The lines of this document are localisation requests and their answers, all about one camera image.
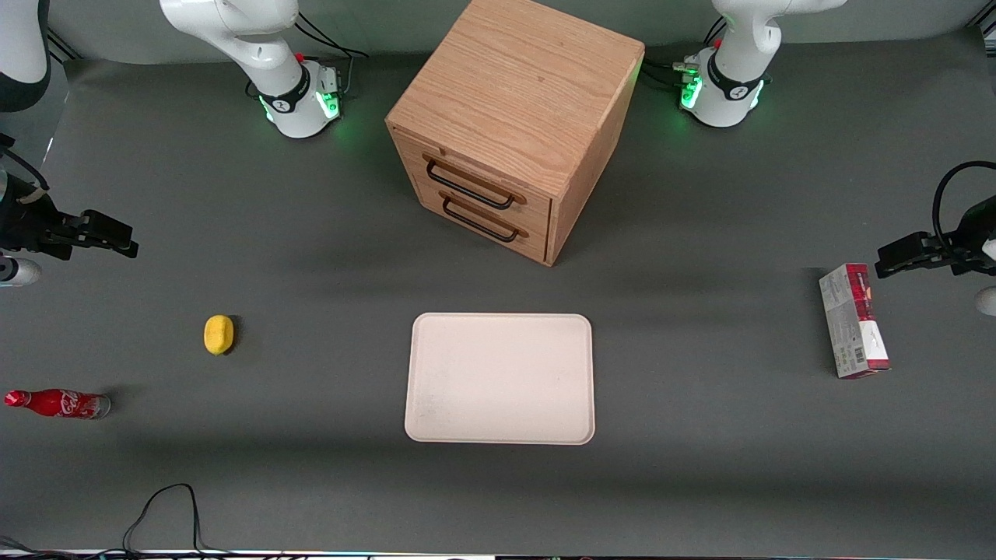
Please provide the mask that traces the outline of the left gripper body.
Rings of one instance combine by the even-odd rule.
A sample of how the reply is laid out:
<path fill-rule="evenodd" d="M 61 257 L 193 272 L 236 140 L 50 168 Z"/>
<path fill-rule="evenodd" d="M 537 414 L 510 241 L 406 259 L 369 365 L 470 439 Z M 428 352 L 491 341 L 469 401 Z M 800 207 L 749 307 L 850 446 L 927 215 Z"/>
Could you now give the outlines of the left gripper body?
<path fill-rule="evenodd" d="M 950 265 L 954 276 L 970 272 L 995 277 L 995 196 L 971 206 L 958 226 L 947 234 L 956 259 Z"/>

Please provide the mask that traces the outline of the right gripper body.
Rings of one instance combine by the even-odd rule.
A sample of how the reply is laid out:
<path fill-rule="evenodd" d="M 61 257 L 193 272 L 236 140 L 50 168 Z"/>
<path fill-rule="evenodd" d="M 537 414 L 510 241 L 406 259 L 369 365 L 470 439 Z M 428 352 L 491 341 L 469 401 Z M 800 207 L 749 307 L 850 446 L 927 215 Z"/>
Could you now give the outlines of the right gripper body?
<path fill-rule="evenodd" d="M 2 199 L 2 286 L 24 287 L 40 279 L 40 265 L 11 252 L 45 253 L 67 260 L 72 248 L 53 235 L 64 226 L 60 212 L 47 194 L 8 194 Z"/>

